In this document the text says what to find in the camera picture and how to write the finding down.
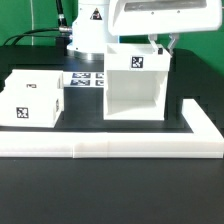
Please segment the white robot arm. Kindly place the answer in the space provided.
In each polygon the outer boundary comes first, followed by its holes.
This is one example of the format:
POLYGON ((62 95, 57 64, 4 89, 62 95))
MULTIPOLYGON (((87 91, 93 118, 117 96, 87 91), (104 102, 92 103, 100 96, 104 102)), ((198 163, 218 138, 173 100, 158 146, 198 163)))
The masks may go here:
POLYGON ((79 0, 67 49, 90 57, 121 36, 175 36, 221 25, 222 0, 79 0))

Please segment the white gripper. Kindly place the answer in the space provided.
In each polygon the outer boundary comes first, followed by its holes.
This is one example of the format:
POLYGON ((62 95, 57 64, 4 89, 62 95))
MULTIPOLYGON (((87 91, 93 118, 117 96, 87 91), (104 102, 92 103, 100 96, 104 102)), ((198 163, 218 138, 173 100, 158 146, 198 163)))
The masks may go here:
POLYGON ((169 34, 168 50, 178 33, 212 31, 222 25, 222 0, 110 0, 108 29, 112 35, 148 35, 155 52, 157 35, 169 34))

